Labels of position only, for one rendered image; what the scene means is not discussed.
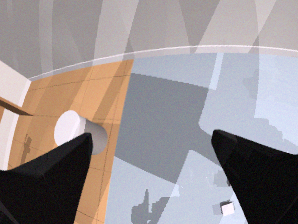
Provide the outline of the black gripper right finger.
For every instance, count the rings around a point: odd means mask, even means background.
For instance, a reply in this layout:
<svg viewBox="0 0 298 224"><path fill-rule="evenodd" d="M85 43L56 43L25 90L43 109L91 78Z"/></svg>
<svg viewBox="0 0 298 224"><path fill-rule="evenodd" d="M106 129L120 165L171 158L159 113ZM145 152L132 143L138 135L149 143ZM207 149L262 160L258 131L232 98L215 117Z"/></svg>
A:
<svg viewBox="0 0 298 224"><path fill-rule="evenodd" d="M279 151L216 129L214 152L247 224L277 224L298 198L298 153Z"/></svg>

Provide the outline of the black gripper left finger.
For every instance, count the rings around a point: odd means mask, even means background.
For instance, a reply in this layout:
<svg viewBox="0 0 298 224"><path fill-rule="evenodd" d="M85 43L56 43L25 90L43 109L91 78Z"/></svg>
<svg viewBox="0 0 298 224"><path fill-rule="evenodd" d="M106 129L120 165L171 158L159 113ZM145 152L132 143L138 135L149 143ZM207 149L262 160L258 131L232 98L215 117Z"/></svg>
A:
<svg viewBox="0 0 298 224"><path fill-rule="evenodd" d="M74 224L93 141L90 133L0 171L0 210L13 224Z"/></svg>

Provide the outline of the white cube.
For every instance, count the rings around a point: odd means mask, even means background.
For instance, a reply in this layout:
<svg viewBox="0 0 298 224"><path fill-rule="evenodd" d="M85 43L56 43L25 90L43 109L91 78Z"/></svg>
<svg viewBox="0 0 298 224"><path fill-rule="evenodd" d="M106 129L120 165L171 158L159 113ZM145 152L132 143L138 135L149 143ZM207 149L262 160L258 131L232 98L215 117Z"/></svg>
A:
<svg viewBox="0 0 298 224"><path fill-rule="evenodd" d="M229 216L229 214L234 213L233 201L226 202L226 204L221 205L223 216Z"/></svg>

